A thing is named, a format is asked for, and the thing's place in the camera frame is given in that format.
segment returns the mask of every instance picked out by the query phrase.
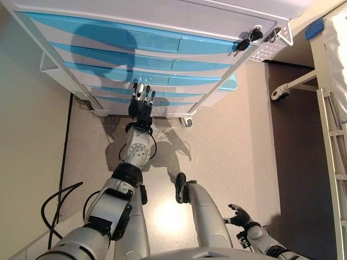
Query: hospital bed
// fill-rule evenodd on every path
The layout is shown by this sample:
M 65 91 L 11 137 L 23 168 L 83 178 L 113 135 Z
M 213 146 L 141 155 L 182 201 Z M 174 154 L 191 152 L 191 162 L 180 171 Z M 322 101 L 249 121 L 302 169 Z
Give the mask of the hospital bed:
M 345 260 L 347 259 L 347 3 L 325 15 L 321 21 L 324 29 L 310 39 L 315 69 L 279 86 L 272 92 L 271 99 L 273 101 L 285 99 L 293 88 L 317 92 L 329 171 L 337 259 Z M 318 88 L 305 84 L 315 77 Z

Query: white wall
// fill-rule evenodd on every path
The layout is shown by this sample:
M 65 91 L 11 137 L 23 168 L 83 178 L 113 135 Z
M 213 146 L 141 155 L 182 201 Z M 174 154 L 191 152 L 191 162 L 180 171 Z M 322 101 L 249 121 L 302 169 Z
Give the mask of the white wall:
M 40 207 L 57 191 L 69 92 L 39 72 L 41 52 L 0 5 L 0 255 L 47 228 Z M 49 219 L 56 200 L 48 207 Z

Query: beige floor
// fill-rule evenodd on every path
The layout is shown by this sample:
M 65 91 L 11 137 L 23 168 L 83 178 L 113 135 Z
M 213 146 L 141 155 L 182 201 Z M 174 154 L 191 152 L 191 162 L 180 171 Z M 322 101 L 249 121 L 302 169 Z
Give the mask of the beige floor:
M 198 109 L 191 129 L 177 119 L 154 119 L 158 152 L 143 172 L 152 254 L 197 246 L 190 205 L 175 202 L 169 173 L 179 171 L 210 192 L 224 217 L 233 215 L 228 204 L 239 204 L 277 235 L 280 203 L 266 66 L 255 62 L 242 66 L 237 72 L 238 89 L 214 107 Z M 97 118 L 74 101 L 64 186 L 84 184 L 66 200 L 61 220 L 80 211 L 88 195 L 110 177 L 129 121 Z M 229 231 L 234 247 L 240 248 L 236 240 L 240 229 L 231 226 Z

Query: wall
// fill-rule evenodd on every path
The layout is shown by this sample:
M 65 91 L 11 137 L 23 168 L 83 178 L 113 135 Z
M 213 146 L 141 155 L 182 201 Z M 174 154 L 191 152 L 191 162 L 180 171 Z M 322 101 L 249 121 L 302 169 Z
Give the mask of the wall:
M 314 67 L 310 43 L 305 39 L 304 29 L 341 3 L 342 0 L 314 0 L 311 6 L 298 18 L 290 21 L 294 46 L 286 47 L 271 60 Z
M 41 51 L 0 7 L 0 251 L 43 234 L 40 207 L 58 189 L 69 92 L 39 72 Z M 47 209 L 49 219 L 55 211 Z

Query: black cable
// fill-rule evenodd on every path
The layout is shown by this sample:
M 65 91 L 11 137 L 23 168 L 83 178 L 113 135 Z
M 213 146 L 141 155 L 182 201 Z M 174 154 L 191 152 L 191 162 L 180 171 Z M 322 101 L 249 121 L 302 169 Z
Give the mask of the black cable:
M 126 146 L 126 143 L 122 146 L 122 148 L 119 150 L 119 153 L 118 153 L 118 159 L 121 161 L 121 158 L 120 158 L 120 153 L 121 153 L 121 150 L 123 150 L 123 148 Z
M 82 211 L 82 216 L 83 216 L 83 221 L 85 220 L 85 217 L 86 217 L 86 208 L 87 208 L 87 204 L 88 204 L 88 201 L 95 195 L 95 194 L 98 194 L 100 191 L 95 191 L 93 192 L 92 194 L 89 195 L 89 197 L 87 198 L 84 206 L 83 206 L 83 211 Z
M 72 188 L 64 195 L 64 197 L 62 198 L 62 200 L 60 201 L 60 203 L 58 203 L 58 207 L 57 207 L 57 209 L 56 209 L 56 211 L 55 211 L 55 215 L 54 215 L 54 218 L 53 218 L 53 221 L 52 221 L 52 225 L 51 225 L 52 228 L 49 230 L 48 250 L 52 247 L 53 230 L 55 230 L 55 229 L 54 229 L 54 225 L 55 225 L 55 222 L 56 222 L 57 219 L 58 219 L 61 206 L 63 205 L 64 201 L 65 201 L 66 198 L 69 196 L 69 194 L 70 194 L 71 192 L 73 192 L 75 189 L 77 189 L 77 188 L 78 188 L 79 186 L 81 186 L 81 185 L 82 185 L 82 184 L 72 187 Z
M 50 230 L 52 230 L 52 232 L 53 232 L 57 237 L 59 237 L 60 239 L 62 238 L 62 236 L 61 236 L 58 232 L 56 232 L 56 231 L 54 230 L 54 228 L 49 224 L 49 222 L 47 221 L 46 215 L 45 215 L 45 213 L 44 213 L 44 210 L 45 210 L 45 208 L 46 208 L 46 205 L 47 205 L 54 197 L 56 197 L 58 194 L 60 194 L 60 193 L 62 193 L 62 192 L 64 192 L 64 191 L 70 190 L 70 189 L 74 188 L 75 186 L 78 187 L 78 186 L 80 186 L 80 185 L 82 185 L 82 184 L 83 184 L 83 182 L 80 182 L 80 183 L 76 183 L 76 184 L 74 184 L 74 185 L 71 185 L 70 187 L 63 188 L 61 191 L 58 191 L 58 192 L 54 193 L 52 196 L 50 196 L 48 199 L 46 199 L 46 201 L 45 201 L 45 202 L 42 204 L 42 206 L 41 206 L 41 217 L 42 217 L 43 222 L 44 222 L 45 225 L 46 225 Z
M 154 139 L 153 135 L 151 135 L 151 138 L 152 138 L 153 141 L 154 141 L 154 146 L 155 146 L 156 149 L 154 150 L 154 154 L 151 156 L 150 159 L 152 159 L 152 158 L 156 155 L 156 153 L 157 153 L 157 142 L 156 142 L 156 140 Z

